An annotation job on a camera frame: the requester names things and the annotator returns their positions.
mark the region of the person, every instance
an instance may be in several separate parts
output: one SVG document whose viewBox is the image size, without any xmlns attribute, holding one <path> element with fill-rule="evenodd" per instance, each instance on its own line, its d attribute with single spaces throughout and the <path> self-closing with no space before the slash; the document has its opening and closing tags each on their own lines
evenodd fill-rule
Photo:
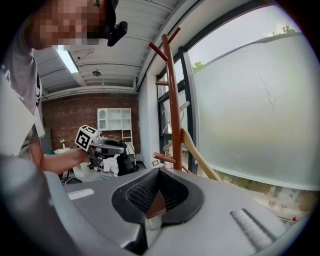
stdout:
<svg viewBox="0 0 320 256">
<path fill-rule="evenodd" d="M 19 156 L 33 160 L 43 171 L 59 175 L 90 159 L 81 148 L 57 155 L 43 154 L 40 142 L 42 84 L 33 51 L 70 45 L 74 39 L 87 35 L 94 37 L 106 25 L 106 14 L 110 13 L 115 23 L 117 4 L 118 0 L 47 0 L 16 33 L 1 62 L 1 72 L 9 86 L 36 118 L 36 125 L 28 133 Z"/>
</svg>

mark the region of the black headset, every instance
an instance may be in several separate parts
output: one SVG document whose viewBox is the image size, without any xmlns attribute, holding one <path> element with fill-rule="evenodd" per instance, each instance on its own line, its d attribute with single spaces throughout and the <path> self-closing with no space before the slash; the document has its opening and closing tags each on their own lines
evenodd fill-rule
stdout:
<svg viewBox="0 0 320 256">
<path fill-rule="evenodd" d="M 121 21 L 116 24 L 115 9 L 119 0 L 107 0 L 107 10 L 105 12 L 104 25 L 99 27 L 97 32 L 88 32 L 88 39 L 107 39 L 107 45 L 114 46 L 128 31 L 128 23 Z M 100 0 L 95 0 L 95 6 L 100 6 Z"/>
</svg>

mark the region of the frosted window film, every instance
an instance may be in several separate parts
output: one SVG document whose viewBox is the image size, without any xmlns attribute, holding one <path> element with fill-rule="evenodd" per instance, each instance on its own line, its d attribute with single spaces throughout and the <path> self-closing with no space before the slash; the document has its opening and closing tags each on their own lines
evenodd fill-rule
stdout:
<svg viewBox="0 0 320 256">
<path fill-rule="evenodd" d="M 194 73 L 199 151 L 212 168 L 319 190 L 320 67 L 300 34 L 255 43 Z"/>
</svg>

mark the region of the brick wall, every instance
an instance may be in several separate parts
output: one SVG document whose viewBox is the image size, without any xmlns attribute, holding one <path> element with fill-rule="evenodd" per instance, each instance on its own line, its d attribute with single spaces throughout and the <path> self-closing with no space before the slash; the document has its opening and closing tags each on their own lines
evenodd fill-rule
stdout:
<svg viewBox="0 0 320 256">
<path fill-rule="evenodd" d="M 65 146 L 76 148 L 75 138 L 80 126 L 97 128 L 97 109 L 131 108 L 131 125 L 135 153 L 141 153 L 138 96 L 123 93 L 98 93 L 63 97 L 42 102 L 43 125 L 51 128 L 53 150 Z M 121 140 L 121 131 L 104 131 L 109 139 Z"/>
</svg>

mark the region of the fluorescent light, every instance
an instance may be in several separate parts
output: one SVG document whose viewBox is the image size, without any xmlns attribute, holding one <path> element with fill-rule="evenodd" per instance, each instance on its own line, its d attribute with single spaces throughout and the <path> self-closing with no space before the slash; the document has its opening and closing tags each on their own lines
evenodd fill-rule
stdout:
<svg viewBox="0 0 320 256">
<path fill-rule="evenodd" d="M 58 48 L 56 48 L 56 52 L 59 54 L 61 60 L 66 65 L 71 74 L 79 72 L 69 52 L 63 50 L 63 45 L 58 45 Z"/>
</svg>

